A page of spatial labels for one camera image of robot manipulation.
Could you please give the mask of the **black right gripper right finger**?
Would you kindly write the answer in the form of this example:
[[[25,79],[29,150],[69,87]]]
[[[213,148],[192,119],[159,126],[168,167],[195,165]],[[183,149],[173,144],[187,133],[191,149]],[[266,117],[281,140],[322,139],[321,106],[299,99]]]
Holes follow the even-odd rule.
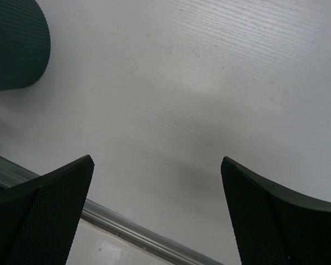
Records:
[[[331,202],[284,187],[229,157],[221,176],[242,264],[331,264]]]

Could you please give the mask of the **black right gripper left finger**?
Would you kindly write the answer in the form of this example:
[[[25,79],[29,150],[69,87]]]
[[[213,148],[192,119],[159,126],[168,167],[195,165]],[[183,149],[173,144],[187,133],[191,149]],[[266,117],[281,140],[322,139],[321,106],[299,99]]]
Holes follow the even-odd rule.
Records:
[[[0,186],[0,264],[66,264],[94,171],[89,155]]]

